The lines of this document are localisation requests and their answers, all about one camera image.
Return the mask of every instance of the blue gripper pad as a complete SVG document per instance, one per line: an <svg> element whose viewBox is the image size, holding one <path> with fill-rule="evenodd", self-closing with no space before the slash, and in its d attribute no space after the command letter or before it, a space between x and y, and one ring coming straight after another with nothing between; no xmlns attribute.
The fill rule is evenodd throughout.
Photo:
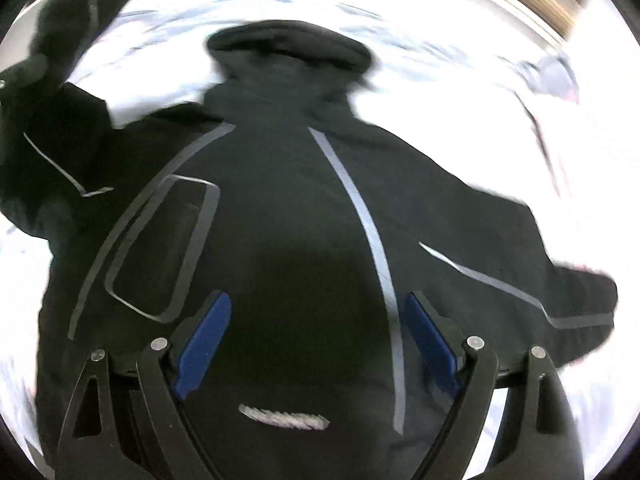
<svg viewBox="0 0 640 480"><path fill-rule="evenodd" d="M462 389L462 384L457 377L460 357L456 355L456 352L442 336L415 293L409 294L406 298L404 317L436 384L441 390L455 398Z"/></svg>
<svg viewBox="0 0 640 480"><path fill-rule="evenodd" d="M174 395L178 400L184 401L192 391L200 387L230 319L231 299L222 292L216 297L178 356L175 367L177 377L173 386Z"/></svg>

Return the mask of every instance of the metal screw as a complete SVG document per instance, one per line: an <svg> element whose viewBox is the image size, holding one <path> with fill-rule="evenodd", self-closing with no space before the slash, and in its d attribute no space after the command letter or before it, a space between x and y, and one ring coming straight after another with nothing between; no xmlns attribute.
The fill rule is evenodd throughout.
<svg viewBox="0 0 640 480"><path fill-rule="evenodd" d="M102 348L98 348L97 350L94 350L91 354L91 361L102 361L104 359L104 356L106 355L106 352L102 349Z"/></svg>
<svg viewBox="0 0 640 480"><path fill-rule="evenodd" d="M164 337L158 337L151 342L153 350L164 350L169 342Z"/></svg>
<svg viewBox="0 0 640 480"><path fill-rule="evenodd" d="M531 355L533 357L537 357L538 359L543 359L546 356L545 349L542 346L534 346L531 349Z"/></svg>
<svg viewBox="0 0 640 480"><path fill-rule="evenodd" d="M484 340L477 335L472 335L466 338L466 344L471 346L474 350L479 350L484 346Z"/></svg>

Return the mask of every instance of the hooded jacket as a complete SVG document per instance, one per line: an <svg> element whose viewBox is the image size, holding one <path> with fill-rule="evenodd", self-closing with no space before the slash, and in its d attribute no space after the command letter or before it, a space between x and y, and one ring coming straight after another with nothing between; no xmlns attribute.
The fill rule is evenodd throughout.
<svg viewBox="0 0 640 480"><path fill-rule="evenodd" d="M611 279L553 264L525 205L353 116L362 44L258 22L207 47L226 81L203 104L122 130L70 84L2 102L2 212L54 254L36 394L49 462L91 350L170 336L213 290L232 317L184 413L227 479L411 478L445 416L403 320L412 290L502 372L534 344L559 367L607 338Z"/></svg>

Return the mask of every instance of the wrinkled sheet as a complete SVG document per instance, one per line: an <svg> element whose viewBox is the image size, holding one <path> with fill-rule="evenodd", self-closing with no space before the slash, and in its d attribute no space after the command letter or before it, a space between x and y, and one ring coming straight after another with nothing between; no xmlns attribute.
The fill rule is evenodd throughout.
<svg viewBox="0 0 640 480"><path fill-rule="evenodd" d="M583 179L584 166L577 165L575 155L567 159L573 165L562 163L576 139L558 130L576 130L580 107L530 94L512 70L518 61L536 62L542 50L508 23L491 22L490 13L478 14L465 0L437 0L442 6L439 18L434 17L434 0L414 0L403 19L398 18L397 2L385 13L383 4L377 8L373 1L378 0L132 0L70 80L105 99L114 124L123 126L157 108L197 101L204 89L222 81L204 49L206 38L220 28L260 19L300 19L336 30L365 43L376 56L367 85L350 95L359 118L393 132L469 185L527 203L553 260L604 269L618 280L611 270L616 254L602 256L601 237L593 225L589 230L581 221L580 215L593 205L585 206L587 199L578 203L572 195L581 182L590 182ZM370 2L370 10L362 8L363 2ZM431 16L423 20L429 9ZM448 28L443 23L447 20L454 20ZM472 25L478 20L481 23ZM479 32L482 23L486 30ZM556 180L561 175L560 193L521 100L543 127ZM593 150L582 154L583 165L597 159ZM42 240L12 230L10 224L0 226L0 303L9 304L9 297L24 317L19 328L11 328L20 343L7 345L0 354L0 374L18 384L11 391L0 390L0 410L8 414L14 433L30 442L35 442L35 317L49 259ZM32 285L34 272L37 286ZM621 288L621 304L632 299L629 290ZM637 327L628 308L624 312L630 326ZM21 330L23 335L16 335ZM632 410L620 410L617 404L619 392L629 388L628 377L624 382L609 367L610 360L624 355L619 332L602 349L561 373L578 424L587 478L596 475L615 449L603 449L604 442L622 440L622 428L628 430L632 422ZM494 395L467 478L486 465L505 394L498 390ZM625 418L616 423L616 416Z"/></svg>

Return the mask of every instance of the white bed sheet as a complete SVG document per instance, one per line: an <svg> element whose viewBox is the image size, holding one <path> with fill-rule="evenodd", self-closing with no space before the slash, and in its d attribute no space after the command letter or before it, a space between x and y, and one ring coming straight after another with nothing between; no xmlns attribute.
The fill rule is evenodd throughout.
<svg viewBox="0 0 640 480"><path fill-rule="evenodd" d="M190 9L191 15L185 14ZM153 12L133 16L143 10ZM598 12L599 20L603 12ZM596 124L583 106L529 94L497 56L535 62L541 49L469 0L132 0L124 13L129 18L92 47L71 78L108 102L115 124L198 100L203 89L219 82L204 50L204 39L215 30L268 18L317 23L363 41L376 54L369 88L351 95L357 116L392 131L464 182L527 203L552 259L612 274L620 292L613 336L561 373L578 424L586 477L596 475L640 410L638 376L626 365L638 357L632 342L640 322L631 306L637 297L632 257L638 247L628 186L623 185L634 172L633 159L624 157L623 125L614 126L617 143L606 141L603 150L602 127L612 129L606 116ZM591 40L582 34L570 43L577 59L589 57L584 44ZM583 61L587 73L589 61ZM596 78L585 81L588 89ZM542 124L554 170L562 175L560 196L514 91ZM17 324L0 328L5 343L0 368L19 378L31 397L36 316L50 254L42 240L7 230L10 225L0 222L0 304L3 310L15 306L20 314ZM494 395L468 478L486 465L505 393ZM17 392L0 390L0 410L4 416L13 414L12 429L21 440L35 442L33 419L25 415L29 412Z"/></svg>

